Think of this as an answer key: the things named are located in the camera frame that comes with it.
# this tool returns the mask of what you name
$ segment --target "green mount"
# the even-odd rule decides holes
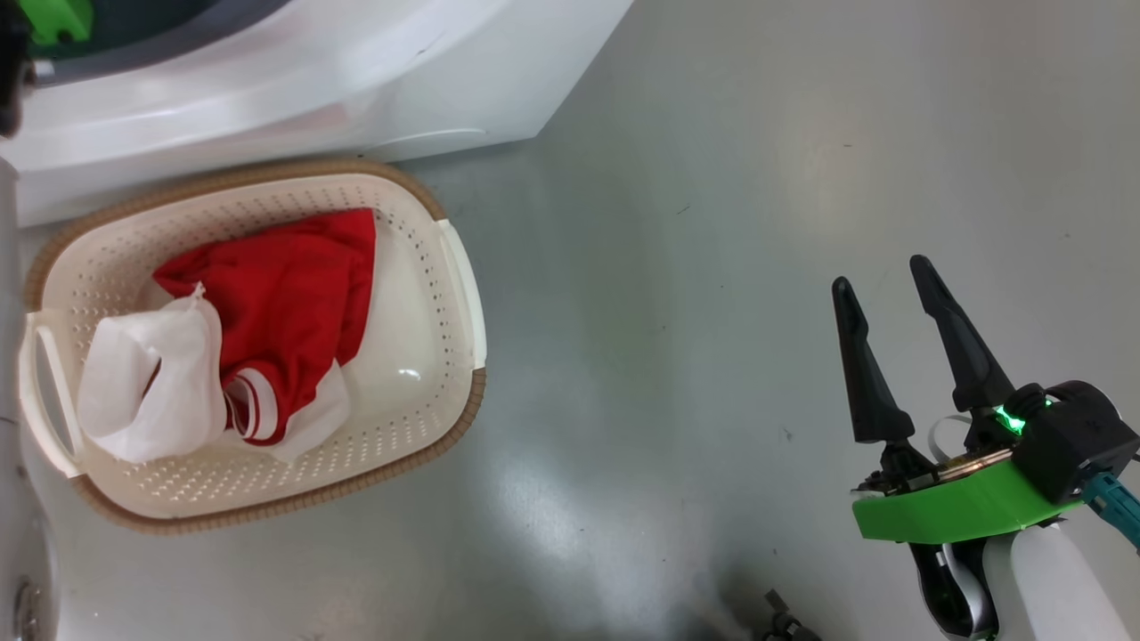
[[[966,478],[852,504],[863,538],[939,545],[1019,532],[1081,505],[1045,501],[1013,463]]]
[[[95,9],[91,0],[19,0],[36,44],[85,42],[91,39]]]

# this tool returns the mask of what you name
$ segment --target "gray floor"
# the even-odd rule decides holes
[[[771,587],[829,640],[939,638],[906,550],[850,518],[878,451],[850,440],[831,279],[920,436],[953,408],[915,252],[1016,383],[1140,411],[1140,9],[993,5],[637,2],[536,140],[406,165],[480,282],[464,441],[178,539],[103,522],[33,456],[62,638],[747,639]],[[1140,636],[1133,552],[1066,527]]]

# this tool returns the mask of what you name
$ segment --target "white plastic laundry basket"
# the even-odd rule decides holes
[[[352,416],[324,445],[292,464],[215,445],[136,465],[84,438],[74,403],[95,327],[105,316],[170,300],[150,278],[156,267],[204,243],[359,208],[376,219],[372,306],[360,351],[344,367]],[[236,525],[361,489],[446,452],[482,400],[487,340],[466,252],[431,195],[385,165],[244,169],[91,214],[43,250],[25,298],[33,311],[19,395],[31,431],[96,510],[141,532]],[[58,392],[62,430],[44,408],[38,343]]]

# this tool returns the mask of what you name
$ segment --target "black part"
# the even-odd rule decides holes
[[[997,413],[990,407],[970,409],[970,431],[966,435],[966,452],[988,453],[1013,447],[1020,439],[997,420]]]
[[[922,309],[938,324],[950,370],[954,374],[954,406],[959,412],[995,407],[1013,393],[1013,384],[986,347],[930,259],[911,257],[911,275],[922,300]]]
[[[1061,383],[1045,390],[1056,399],[1048,407],[1040,390],[1027,386],[1013,396],[1017,413],[1010,414],[1026,423],[1012,461],[1048,501],[1073,501],[1094,474],[1119,474],[1140,451],[1140,436],[1099,389]]]
[[[982,552],[985,549],[985,543],[984,538],[963,541],[952,544],[952,549],[959,563],[978,579],[986,592],[986,598],[990,598],[990,589],[982,570]],[[942,545],[921,543],[909,545],[911,555],[914,558],[914,566],[919,570],[922,600],[926,602],[930,616],[944,633],[970,639],[996,625],[994,622],[982,622],[979,626],[974,620],[961,587],[950,569],[938,561]]]
[[[27,46],[32,27],[14,0],[0,1],[0,136],[11,138],[23,120]]]
[[[935,472],[938,466],[923,456],[909,440],[888,443],[879,457],[881,471],[872,473],[860,489],[873,492],[909,492],[906,481]]]
[[[855,290],[847,278],[831,285],[839,328],[839,351],[847,381],[847,403],[852,412],[852,431],[856,443],[894,443],[914,436],[910,414],[895,404],[890,388],[866,342],[868,325]]]

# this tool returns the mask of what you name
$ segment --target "white stripe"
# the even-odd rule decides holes
[[[277,395],[274,387],[269,384],[269,379],[253,367],[238,370],[237,380],[250,386],[250,414],[253,415],[254,405],[260,409],[256,421],[250,419],[250,428],[246,431],[246,440],[264,440],[277,432]]]

